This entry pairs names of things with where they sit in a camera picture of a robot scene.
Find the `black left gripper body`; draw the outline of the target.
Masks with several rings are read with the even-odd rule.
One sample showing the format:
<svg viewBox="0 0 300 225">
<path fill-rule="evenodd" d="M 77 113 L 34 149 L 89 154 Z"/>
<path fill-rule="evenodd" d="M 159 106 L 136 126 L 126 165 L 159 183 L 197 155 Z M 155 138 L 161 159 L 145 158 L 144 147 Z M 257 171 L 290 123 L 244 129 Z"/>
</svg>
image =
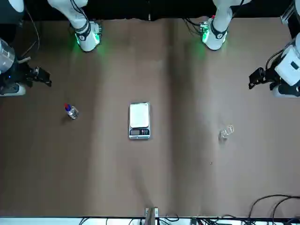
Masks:
<svg viewBox="0 0 300 225">
<path fill-rule="evenodd" d="M 281 85 L 281 77 L 275 71 L 274 67 L 265 69 L 264 82 L 269 84 L 270 90 L 274 90 L 275 87 Z"/>
</svg>

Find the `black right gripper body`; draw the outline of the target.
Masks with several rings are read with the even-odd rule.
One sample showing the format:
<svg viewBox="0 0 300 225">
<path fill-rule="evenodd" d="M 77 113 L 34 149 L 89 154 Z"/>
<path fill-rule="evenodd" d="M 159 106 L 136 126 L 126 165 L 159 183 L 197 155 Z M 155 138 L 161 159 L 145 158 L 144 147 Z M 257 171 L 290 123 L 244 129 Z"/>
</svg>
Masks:
<svg viewBox="0 0 300 225">
<path fill-rule="evenodd" d="M 16 62 L 12 66 L 12 81 L 15 83 L 32 83 L 30 80 L 31 68 L 27 62 Z"/>
</svg>

